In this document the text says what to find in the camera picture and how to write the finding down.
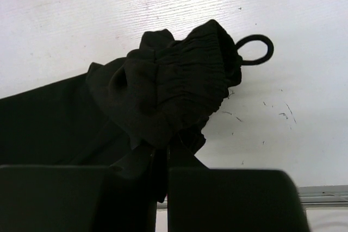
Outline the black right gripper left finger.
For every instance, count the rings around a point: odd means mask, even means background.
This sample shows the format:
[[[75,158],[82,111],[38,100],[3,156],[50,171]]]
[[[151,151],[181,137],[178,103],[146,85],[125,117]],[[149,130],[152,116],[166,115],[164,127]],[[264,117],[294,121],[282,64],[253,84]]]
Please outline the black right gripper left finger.
[[[1,167],[1,231],[154,231],[155,151],[111,166]]]

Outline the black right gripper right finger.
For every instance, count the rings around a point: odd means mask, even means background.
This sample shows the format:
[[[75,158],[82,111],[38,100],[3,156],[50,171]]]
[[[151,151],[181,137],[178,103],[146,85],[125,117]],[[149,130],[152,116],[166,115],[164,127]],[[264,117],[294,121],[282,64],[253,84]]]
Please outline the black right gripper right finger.
[[[167,150],[169,231],[308,231],[297,188],[281,170],[210,169],[179,135]]]

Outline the black trousers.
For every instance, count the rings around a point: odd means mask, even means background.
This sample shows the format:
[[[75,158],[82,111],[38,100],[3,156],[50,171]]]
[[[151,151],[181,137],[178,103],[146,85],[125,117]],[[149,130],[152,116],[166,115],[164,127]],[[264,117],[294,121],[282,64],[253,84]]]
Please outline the black trousers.
[[[124,58],[1,99],[1,164],[111,165],[142,143],[165,148],[175,135],[196,153],[241,68],[273,53],[268,37],[234,42],[215,20],[183,40],[145,32]]]

